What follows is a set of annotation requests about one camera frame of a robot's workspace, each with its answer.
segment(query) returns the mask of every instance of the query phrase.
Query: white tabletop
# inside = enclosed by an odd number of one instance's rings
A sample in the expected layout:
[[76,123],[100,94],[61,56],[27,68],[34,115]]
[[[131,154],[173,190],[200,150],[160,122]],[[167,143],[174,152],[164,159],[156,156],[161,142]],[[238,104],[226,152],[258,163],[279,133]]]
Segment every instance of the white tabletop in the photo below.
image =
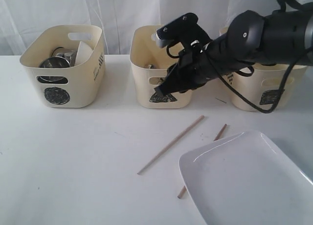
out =
[[[313,69],[284,109],[261,114],[232,106],[218,81],[183,109],[146,109],[129,56],[107,55],[105,63],[91,105],[58,109],[41,104],[19,56],[0,57],[0,224],[203,225],[190,197],[177,198],[178,159],[210,143],[224,123],[224,136],[262,131],[313,179]],[[204,121],[136,174],[201,114]]]

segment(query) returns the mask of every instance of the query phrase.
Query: white curtain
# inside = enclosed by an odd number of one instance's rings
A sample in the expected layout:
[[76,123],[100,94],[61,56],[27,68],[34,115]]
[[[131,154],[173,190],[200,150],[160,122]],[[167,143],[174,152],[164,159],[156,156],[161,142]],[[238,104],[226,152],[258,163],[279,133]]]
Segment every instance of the white curtain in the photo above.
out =
[[0,55],[21,55],[45,29],[59,24],[97,25],[105,32],[107,54],[128,54],[134,31],[143,25],[194,12],[215,38],[246,10],[265,16],[278,8],[276,0],[0,0]]

